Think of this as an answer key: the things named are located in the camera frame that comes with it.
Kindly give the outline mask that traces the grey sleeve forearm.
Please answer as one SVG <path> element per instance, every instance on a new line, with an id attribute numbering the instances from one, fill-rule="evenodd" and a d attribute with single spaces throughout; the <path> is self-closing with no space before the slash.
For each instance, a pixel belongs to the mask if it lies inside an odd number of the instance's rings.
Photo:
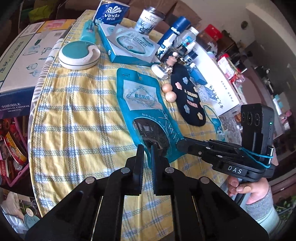
<path id="1" fill-rule="evenodd" d="M 246 212 L 257 221 L 272 237 L 282 225 L 273 204 L 273 196 L 269 188 L 266 196 L 253 204 L 245 205 Z"/>

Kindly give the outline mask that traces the right hand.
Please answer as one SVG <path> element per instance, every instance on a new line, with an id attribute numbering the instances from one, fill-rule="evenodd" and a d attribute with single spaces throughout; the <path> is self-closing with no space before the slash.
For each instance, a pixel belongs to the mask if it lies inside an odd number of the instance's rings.
<path id="1" fill-rule="evenodd" d="M 253 204 L 262 200 L 270 189 L 266 178 L 261 178 L 258 182 L 239 183 L 238 178 L 228 176 L 227 178 L 228 195 L 230 197 L 237 194 L 250 194 L 246 204 Z"/>

